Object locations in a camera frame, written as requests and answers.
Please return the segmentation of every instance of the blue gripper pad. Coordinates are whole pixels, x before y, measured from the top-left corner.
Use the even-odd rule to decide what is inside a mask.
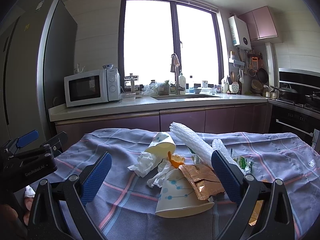
[[[111,155],[107,153],[82,184],[80,200],[83,206],[94,199],[111,168],[111,164]]]
[[[37,130],[33,130],[30,133],[25,134],[24,136],[21,136],[18,139],[18,142],[16,143],[16,147],[17,148],[23,148],[26,145],[28,145],[29,143],[37,140],[39,138],[39,133]]]
[[[243,173],[238,166],[229,163],[220,151],[214,151],[211,165],[231,201],[241,203],[243,198]]]

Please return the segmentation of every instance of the sink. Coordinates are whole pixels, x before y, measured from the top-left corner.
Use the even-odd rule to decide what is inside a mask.
[[[218,98],[217,96],[211,95],[171,95],[171,96],[159,96],[155,97],[154,99],[157,100],[170,100],[170,99],[188,99],[188,98]]]

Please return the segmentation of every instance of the white water heater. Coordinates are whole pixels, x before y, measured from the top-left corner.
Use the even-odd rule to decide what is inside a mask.
[[[247,24],[235,16],[229,18],[229,24],[233,45],[240,49],[250,50],[251,43]]]

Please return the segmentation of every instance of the orange peel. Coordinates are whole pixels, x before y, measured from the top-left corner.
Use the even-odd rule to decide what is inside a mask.
[[[170,151],[168,152],[168,159],[171,162],[171,165],[176,169],[179,167],[179,165],[183,165],[185,161],[184,157],[180,157],[179,155],[176,155],[176,154],[171,155]]]

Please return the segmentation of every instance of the faucet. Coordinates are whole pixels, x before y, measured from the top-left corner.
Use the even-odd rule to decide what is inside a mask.
[[[176,79],[176,95],[180,94],[180,91],[184,91],[185,88],[181,87],[179,85],[179,66],[180,66],[180,62],[178,59],[177,54],[173,53],[171,55],[171,70],[170,72],[175,73],[175,79]]]

